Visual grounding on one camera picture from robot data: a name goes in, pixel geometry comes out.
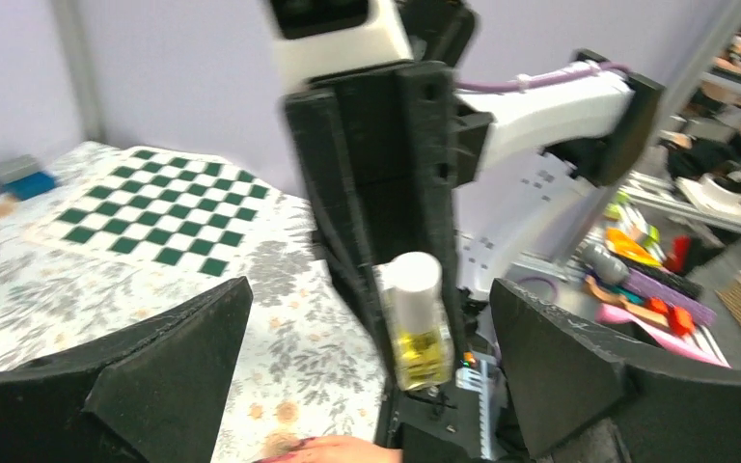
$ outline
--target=checkerboard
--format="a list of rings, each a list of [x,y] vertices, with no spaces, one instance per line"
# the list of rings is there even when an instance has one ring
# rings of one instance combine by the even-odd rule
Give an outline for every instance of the checkerboard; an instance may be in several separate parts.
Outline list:
[[[132,149],[36,224],[29,239],[103,259],[218,277],[278,191],[219,156]]]

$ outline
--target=floral tablecloth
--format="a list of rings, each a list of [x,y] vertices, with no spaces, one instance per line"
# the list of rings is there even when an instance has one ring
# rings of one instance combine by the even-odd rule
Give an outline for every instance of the floral tablecloth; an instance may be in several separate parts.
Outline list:
[[[85,143],[49,166],[61,182],[52,192],[23,203],[0,197],[0,370],[171,309],[221,281],[88,258],[21,237],[119,155]],[[253,461],[307,436],[370,439],[376,426],[382,369],[308,248],[309,209],[292,196],[273,209],[239,270],[254,305],[215,462]]]

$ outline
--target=wall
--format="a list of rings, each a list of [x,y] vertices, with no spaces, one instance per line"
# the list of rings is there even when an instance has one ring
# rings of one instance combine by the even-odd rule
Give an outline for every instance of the wall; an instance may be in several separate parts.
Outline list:
[[[472,0],[481,32],[468,80],[509,80],[565,64],[588,47],[665,83],[728,0]],[[278,121],[279,82],[260,0],[79,0],[96,60],[109,141],[227,155],[299,193]],[[479,230],[508,194],[508,166],[459,194],[460,225]]]
[[[0,160],[32,153],[49,161],[81,141],[49,5],[0,1]]]

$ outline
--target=bottle cap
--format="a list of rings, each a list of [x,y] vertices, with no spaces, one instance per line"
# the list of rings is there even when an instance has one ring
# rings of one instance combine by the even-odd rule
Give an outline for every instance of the bottle cap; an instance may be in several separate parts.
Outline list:
[[[411,334],[435,327],[436,303],[442,285],[442,266],[430,254],[398,256],[390,266],[392,303],[401,328]]]

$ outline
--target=small bottle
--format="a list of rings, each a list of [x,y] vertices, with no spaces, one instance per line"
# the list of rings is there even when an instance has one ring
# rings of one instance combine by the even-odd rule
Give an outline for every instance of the small bottle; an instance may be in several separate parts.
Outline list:
[[[441,264],[427,253],[406,253],[395,258],[386,273],[399,388],[413,391],[450,381],[453,349],[443,329]]]

